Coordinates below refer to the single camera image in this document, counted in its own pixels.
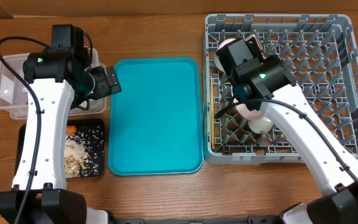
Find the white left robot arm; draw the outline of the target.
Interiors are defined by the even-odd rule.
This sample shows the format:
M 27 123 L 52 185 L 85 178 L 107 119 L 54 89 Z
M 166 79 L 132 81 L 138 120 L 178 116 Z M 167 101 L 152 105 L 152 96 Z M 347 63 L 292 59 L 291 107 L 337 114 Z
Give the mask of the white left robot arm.
M 28 112 L 21 159 L 12 189 L 0 192 L 0 215 L 8 223 L 114 223 L 112 213 L 87 206 L 67 190 L 64 149 L 69 111 L 121 87 L 113 67 L 94 67 L 86 48 L 75 54 L 48 49 L 23 63 Z

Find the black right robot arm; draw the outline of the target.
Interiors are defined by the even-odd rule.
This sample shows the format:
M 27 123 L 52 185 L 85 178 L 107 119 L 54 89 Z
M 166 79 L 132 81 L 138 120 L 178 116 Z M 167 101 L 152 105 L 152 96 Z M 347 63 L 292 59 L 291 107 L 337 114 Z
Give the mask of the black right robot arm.
M 322 197 L 280 215 L 282 223 L 358 223 L 358 160 L 308 104 L 277 56 L 236 56 L 224 67 L 238 104 L 273 122 L 299 153 Z

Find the white cup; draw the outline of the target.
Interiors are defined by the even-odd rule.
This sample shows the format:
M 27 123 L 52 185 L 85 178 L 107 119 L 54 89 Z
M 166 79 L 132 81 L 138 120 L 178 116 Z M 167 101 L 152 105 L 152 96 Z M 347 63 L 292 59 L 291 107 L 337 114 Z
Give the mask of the white cup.
M 273 127 L 273 123 L 267 117 L 249 120 L 249 128 L 257 134 L 268 133 Z

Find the orange carrot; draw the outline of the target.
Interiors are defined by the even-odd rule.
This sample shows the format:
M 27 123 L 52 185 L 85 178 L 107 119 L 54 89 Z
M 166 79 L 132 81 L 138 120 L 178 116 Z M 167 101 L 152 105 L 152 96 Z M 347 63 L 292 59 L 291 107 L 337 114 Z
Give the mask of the orange carrot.
M 67 126 L 66 135 L 75 134 L 77 132 L 76 126 Z

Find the pink plate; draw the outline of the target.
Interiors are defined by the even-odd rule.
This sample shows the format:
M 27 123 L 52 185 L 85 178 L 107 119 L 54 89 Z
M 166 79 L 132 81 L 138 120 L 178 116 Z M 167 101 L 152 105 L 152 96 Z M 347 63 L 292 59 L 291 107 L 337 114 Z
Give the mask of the pink plate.
M 260 111 L 250 110 L 245 104 L 239 104 L 235 106 L 235 109 L 241 116 L 248 120 L 258 120 L 264 117 L 264 115 Z

